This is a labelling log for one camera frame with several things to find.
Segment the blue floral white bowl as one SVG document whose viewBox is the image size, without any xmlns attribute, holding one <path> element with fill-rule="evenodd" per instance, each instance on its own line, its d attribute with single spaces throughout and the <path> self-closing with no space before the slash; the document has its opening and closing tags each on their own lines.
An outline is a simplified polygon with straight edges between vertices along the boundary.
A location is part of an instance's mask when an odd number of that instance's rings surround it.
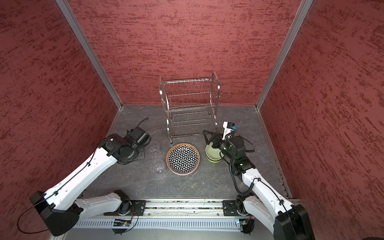
<svg viewBox="0 0 384 240">
<path fill-rule="evenodd" d="M 218 157 L 218 158 L 211 158 L 210 156 L 206 156 L 207 159 L 210 159 L 210 160 L 213 160 L 213 161 L 217 161 L 217 160 L 222 160 L 221 157 Z"/>
</svg>

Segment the clear glass cup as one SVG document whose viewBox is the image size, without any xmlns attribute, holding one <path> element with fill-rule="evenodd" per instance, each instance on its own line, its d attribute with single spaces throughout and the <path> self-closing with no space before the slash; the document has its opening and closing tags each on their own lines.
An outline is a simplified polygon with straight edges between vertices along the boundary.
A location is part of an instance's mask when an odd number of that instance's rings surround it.
<svg viewBox="0 0 384 240">
<path fill-rule="evenodd" d="M 165 162 L 163 160 L 153 160 L 150 165 L 150 172 L 156 175 L 166 172 Z"/>
<path fill-rule="evenodd" d="M 150 142 L 146 146 L 146 153 L 149 158 L 158 158 L 161 156 L 161 147 L 160 144 L 156 141 Z"/>
</svg>

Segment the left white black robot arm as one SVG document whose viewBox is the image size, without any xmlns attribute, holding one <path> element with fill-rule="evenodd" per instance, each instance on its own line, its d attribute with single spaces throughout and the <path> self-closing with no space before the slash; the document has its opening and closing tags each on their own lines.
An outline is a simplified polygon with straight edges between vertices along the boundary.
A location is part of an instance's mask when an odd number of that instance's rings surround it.
<svg viewBox="0 0 384 240">
<path fill-rule="evenodd" d="M 135 214 L 130 197 L 122 190 L 84 199 L 83 191 L 114 164 L 128 165 L 144 159 L 140 153 L 151 136 L 139 126 L 125 137 L 112 134 L 103 139 L 95 151 L 66 178 L 45 192 L 35 192 L 30 201 L 54 237 L 72 229 L 79 221 L 100 214 L 131 216 Z"/>
</svg>

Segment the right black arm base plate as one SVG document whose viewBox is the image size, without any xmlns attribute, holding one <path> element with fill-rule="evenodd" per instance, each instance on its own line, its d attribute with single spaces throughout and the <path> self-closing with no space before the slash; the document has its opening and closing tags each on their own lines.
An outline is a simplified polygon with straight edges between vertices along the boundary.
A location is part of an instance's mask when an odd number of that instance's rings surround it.
<svg viewBox="0 0 384 240">
<path fill-rule="evenodd" d="M 250 201 L 247 200 L 223 200 L 222 201 L 222 207 L 223 207 L 223 213 L 225 217 L 249 217 L 251 214 L 249 214 L 246 211 L 246 205 L 253 204 L 255 206 L 261 207 L 265 206 L 262 202 L 260 202 L 257 199 L 251 199 Z"/>
</svg>

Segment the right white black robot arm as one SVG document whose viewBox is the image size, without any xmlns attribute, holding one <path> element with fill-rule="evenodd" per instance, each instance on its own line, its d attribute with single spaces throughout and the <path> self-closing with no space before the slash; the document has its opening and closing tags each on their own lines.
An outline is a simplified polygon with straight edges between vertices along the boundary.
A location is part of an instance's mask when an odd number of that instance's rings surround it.
<svg viewBox="0 0 384 240">
<path fill-rule="evenodd" d="M 247 157 L 250 150 L 243 137 L 235 130 L 226 135 L 204 130 L 203 135 L 207 145 L 220 150 L 223 158 L 229 158 L 233 181 L 240 178 L 248 186 L 243 192 L 235 187 L 241 200 L 240 214 L 253 216 L 268 228 L 275 240 L 315 239 L 307 210 L 284 198 L 265 180 Z"/>
</svg>

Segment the lime green bowl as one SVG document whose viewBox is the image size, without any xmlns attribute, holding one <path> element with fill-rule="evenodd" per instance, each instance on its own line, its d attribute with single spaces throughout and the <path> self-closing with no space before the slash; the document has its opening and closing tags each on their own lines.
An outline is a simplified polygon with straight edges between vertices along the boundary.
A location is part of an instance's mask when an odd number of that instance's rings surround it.
<svg viewBox="0 0 384 240">
<path fill-rule="evenodd" d="M 210 160 L 210 159 L 208 159 L 209 160 L 209 162 L 211 162 L 211 163 L 220 163 L 222 160 L 217 160 L 217 161 L 213 161 L 213 160 Z"/>
</svg>

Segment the white patterned deep plate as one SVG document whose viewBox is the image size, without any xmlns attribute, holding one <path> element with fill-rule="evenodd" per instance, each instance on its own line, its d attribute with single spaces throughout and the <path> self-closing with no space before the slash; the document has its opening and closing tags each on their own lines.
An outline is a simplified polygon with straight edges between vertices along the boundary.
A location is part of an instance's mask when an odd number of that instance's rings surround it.
<svg viewBox="0 0 384 240">
<path fill-rule="evenodd" d="M 166 164 L 176 175 L 187 176 L 199 166 L 200 153 L 191 144 L 181 143 L 173 146 L 167 153 Z"/>
</svg>

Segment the pale green bowl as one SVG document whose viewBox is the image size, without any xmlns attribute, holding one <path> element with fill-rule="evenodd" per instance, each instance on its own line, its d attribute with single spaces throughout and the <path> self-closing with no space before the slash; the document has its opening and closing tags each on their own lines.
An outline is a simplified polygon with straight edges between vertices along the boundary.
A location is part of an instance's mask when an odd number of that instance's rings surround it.
<svg viewBox="0 0 384 240">
<path fill-rule="evenodd" d="M 210 156 L 211 158 L 221 157 L 221 150 L 220 149 L 213 149 L 212 143 L 210 143 L 209 145 L 206 146 L 205 153 L 206 153 L 206 156 Z"/>
</svg>

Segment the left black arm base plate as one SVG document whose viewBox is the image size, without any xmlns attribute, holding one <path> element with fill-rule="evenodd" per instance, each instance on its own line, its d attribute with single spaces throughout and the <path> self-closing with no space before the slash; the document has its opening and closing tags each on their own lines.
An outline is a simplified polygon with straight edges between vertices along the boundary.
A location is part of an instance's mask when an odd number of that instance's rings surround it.
<svg viewBox="0 0 384 240">
<path fill-rule="evenodd" d="M 123 201 L 116 211 L 104 213 L 104 216 L 132 217 L 134 214 L 142 216 L 144 214 L 146 203 L 146 200 Z"/>
</svg>

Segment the steel two-tier dish rack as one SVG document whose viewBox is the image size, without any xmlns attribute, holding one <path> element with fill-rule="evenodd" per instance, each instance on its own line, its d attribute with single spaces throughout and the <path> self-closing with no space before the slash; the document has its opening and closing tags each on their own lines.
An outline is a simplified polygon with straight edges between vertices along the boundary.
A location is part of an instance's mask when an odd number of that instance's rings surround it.
<svg viewBox="0 0 384 240">
<path fill-rule="evenodd" d="M 170 143 L 175 138 L 216 131 L 221 85 L 216 72 L 210 77 L 166 81 L 159 76 L 159 93 L 166 115 Z"/>
</svg>

